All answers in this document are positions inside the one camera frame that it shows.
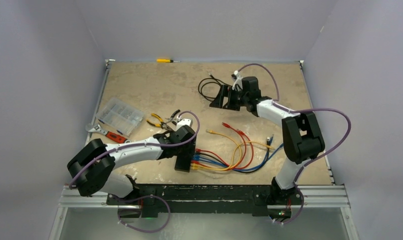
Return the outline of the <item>black network switch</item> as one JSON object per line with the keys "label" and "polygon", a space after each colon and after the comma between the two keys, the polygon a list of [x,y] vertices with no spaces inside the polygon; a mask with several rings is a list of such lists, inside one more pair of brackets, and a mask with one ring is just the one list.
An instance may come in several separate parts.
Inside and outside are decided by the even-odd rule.
{"label": "black network switch", "polygon": [[191,163],[194,158],[194,152],[181,152],[176,156],[174,164],[174,170],[184,173],[189,173],[191,169]]}

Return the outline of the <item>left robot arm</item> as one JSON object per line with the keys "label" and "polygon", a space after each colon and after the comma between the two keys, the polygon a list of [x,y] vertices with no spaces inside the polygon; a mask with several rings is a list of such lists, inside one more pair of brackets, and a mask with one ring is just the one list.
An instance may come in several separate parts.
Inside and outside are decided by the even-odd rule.
{"label": "left robot arm", "polygon": [[104,192],[119,197],[127,205],[134,204],[139,197],[135,180],[113,171],[141,161],[173,157],[191,160],[196,135],[190,126],[183,125],[176,131],[131,143],[105,144],[99,138],[91,140],[67,164],[71,184],[82,197]]}

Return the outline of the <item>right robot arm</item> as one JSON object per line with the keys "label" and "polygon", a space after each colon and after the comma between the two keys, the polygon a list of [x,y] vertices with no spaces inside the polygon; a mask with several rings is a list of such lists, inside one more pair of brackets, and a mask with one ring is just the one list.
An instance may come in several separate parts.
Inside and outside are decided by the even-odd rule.
{"label": "right robot arm", "polygon": [[312,111],[297,112],[263,96],[254,76],[237,79],[233,86],[222,84],[209,105],[233,111],[245,107],[254,116],[281,127],[286,158],[271,181],[269,195],[275,203],[283,203],[296,192],[296,182],[305,165],[325,149],[316,115]]}

